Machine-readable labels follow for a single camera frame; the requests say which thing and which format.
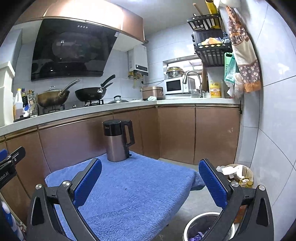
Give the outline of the brass wok with lid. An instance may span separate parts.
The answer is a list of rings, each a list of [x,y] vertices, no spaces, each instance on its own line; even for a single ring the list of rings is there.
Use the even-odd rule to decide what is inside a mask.
[[[68,99],[70,87],[77,84],[80,79],[76,79],[69,83],[64,89],[49,89],[38,94],[38,105],[47,108],[54,105],[62,105]]]

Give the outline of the white gas water heater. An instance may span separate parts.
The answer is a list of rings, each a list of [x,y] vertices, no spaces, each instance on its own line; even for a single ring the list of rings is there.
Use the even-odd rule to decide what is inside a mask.
[[[129,77],[149,75],[146,46],[138,45],[128,51],[128,73]]]

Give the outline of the bag of rubbish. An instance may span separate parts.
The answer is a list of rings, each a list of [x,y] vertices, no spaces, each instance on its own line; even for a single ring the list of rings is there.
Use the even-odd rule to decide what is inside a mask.
[[[241,164],[230,164],[227,166],[216,167],[227,179],[232,182],[236,181],[241,187],[252,188],[254,175],[250,168]]]

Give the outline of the brown upper cabinets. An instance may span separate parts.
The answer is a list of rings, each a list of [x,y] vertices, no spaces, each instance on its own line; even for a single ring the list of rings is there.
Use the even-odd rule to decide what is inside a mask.
[[[100,24],[144,42],[144,20],[130,10],[109,1],[34,1],[16,24],[60,18]]]

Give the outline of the black range hood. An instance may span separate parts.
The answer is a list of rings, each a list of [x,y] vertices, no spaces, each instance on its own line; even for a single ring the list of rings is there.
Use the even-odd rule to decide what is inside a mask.
[[[35,42],[31,80],[100,77],[118,32],[66,19],[42,21]]]

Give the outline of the white rice dispenser box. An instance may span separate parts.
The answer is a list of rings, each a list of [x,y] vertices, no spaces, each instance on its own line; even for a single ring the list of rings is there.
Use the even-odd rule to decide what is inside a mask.
[[[6,126],[14,121],[13,112],[13,78],[15,71],[11,62],[1,64],[0,72],[0,126]]]

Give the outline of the black frying pan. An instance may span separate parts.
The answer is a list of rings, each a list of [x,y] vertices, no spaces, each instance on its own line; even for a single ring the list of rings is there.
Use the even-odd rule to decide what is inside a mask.
[[[78,98],[81,102],[88,102],[88,101],[95,101],[95,100],[101,100],[106,94],[107,87],[113,84],[109,83],[111,80],[113,80],[116,77],[116,75],[111,75],[107,80],[105,80],[102,84],[100,84],[100,87],[88,87],[88,88],[82,88],[75,91],[75,96]]]

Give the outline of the purple wrapper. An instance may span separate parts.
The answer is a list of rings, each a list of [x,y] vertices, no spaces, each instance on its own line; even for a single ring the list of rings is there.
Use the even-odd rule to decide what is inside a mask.
[[[204,235],[205,233],[198,232],[195,236],[188,238],[188,241],[200,241]]]

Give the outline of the floral hanging apron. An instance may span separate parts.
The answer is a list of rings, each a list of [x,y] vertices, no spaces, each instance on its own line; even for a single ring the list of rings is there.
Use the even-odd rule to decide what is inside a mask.
[[[234,8],[227,6],[228,32],[232,50],[246,93],[261,89],[260,66],[248,33]]]

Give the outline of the brown cabinets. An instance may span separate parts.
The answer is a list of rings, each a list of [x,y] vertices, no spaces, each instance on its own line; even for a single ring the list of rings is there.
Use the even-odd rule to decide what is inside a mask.
[[[60,18],[100,24],[144,42],[144,20],[130,10],[109,1],[34,1],[16,24]]]
[[[197,165],[207,158],[215,166],[232,164],[238,144],[238,105],[158,105],[108,110],[57,120],[1,135],[1,148],[24,147],[17,175],[1,189],[1,197],[21,221],[26,221],[36,184],[59,169],[105,153],[102,123],[131,120],[135,144],[131,150],[154,158]]]

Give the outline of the chrome sink faucet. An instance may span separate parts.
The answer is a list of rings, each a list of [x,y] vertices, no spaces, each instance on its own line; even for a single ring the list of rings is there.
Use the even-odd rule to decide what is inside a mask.
[[[190,76],[190,74],[198,78],[199,80],[198,86],[196,85],[195,78]],[[189,93],[194,97],[198,97],[198,98],[203,97],[201,77],[197,71],[195,70],[186,71],[185,76],[183,77],[183,80],[182,80],[182,84],[183,84],[183,93]]]

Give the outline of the yellow detergent bottle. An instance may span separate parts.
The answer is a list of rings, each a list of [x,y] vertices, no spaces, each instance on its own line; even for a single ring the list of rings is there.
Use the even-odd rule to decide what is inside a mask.
[[[209,82],[209,92],[211,98],[221,98],[221,84],[220,82]]]

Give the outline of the glass pot lid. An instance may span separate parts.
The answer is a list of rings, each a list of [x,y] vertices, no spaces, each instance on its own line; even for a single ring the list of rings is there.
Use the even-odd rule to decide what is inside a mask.
[[[121,95],[116,95],[112,101],[109,102],[109,104],[113,104],[113,103],[126,103],[128,102],[128,100],[122,99]]]

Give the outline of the steel pot on microwave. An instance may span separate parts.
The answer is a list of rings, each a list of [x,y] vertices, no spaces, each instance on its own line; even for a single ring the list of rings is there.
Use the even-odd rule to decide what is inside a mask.
[[[184,70],[180,67],[169,67],[166,71],[166,76],[168,79],[182,77],[184,75]]]

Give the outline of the green cutting board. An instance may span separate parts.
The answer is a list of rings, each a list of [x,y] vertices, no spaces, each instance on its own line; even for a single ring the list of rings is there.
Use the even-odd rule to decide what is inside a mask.
[[[234,74],[237,72],[237,64],[233,53],[224,54],[224,82],[228,87],[235,84]]]

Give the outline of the black wall dish rack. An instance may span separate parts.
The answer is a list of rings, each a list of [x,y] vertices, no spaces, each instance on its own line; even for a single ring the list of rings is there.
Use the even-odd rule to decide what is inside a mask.
[[[224,31],[220,14],[193,15],[187,19],[191,27],[192,41],[197,56],[204,67],[222,67],[224,55],[232,52],[230,40]]]

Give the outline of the white microwave oven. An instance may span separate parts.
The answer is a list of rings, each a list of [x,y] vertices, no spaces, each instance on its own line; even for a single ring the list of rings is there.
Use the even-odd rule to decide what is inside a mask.
[[[164,94],[184,94],[182,80],[182,77],[166,79],[164,81]]]

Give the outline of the steel trash bin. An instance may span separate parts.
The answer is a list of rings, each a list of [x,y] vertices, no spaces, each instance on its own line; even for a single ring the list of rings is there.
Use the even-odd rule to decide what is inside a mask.
[[[207,233],[217,220],[219,212],[205,212],[192,218],[186,225],[183,240],[195,236],[198,232]]]

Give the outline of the brown rice cooker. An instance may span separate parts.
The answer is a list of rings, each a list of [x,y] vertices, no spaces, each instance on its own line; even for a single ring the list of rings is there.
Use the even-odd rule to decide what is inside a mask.
[[[164,99],[164,91],[160,86],[149,86],[142,88],[142,99],[148,100],[150,96],[154,96],[157,100]]]

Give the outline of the brown lower cabinets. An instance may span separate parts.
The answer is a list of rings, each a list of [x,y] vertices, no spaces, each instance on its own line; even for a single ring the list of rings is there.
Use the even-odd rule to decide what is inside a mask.
[[[26,221],[36,184],[59,169],[105,153],[102,123],[131,120],[135,144],[131,150],[154,158],[197,165],[207,158],[215,166],[232,164],[238,144],[238,105],[158,105],[108,110],[57,120],[1,135],[1,148],[24,147],[17,175],[1,189],[1,197],[21,221]]]

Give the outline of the dark sauce bottle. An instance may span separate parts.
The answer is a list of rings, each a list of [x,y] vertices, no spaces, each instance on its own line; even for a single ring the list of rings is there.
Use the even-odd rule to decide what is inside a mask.
[[[34,90],[22,88],[23,117],[30,118],[38,115],[38,94]]]

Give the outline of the white oil jug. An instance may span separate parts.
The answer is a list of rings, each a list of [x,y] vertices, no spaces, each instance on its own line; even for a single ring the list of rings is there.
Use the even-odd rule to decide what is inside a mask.
[[[18,88],[15,99],[14,99],[14,120],[16,121],[23,115],[23,99],[22,99],[22,89]]]

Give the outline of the blue towel mat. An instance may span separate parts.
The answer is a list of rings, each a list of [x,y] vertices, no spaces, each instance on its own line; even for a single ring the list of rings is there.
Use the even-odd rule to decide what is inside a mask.
[[[79,211],[100,240],[152,240],[205,185],[193,169],[134,152],[121,162],[99,159],[102,172]]]

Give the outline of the gas stove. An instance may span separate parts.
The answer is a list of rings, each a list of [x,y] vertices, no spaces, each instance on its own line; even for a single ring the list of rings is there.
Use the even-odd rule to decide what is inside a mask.
[[[94,101],[86,101],[86,102],[73,102],[73,103],[65,103],[62,105],[53,105],[47,108],[38,106],[38,115],[55,113],[59,111],[69,110],[69,109],[77,109],[84,108],[89,106],[97,106],[104,104],[104,100],[94,100]]]

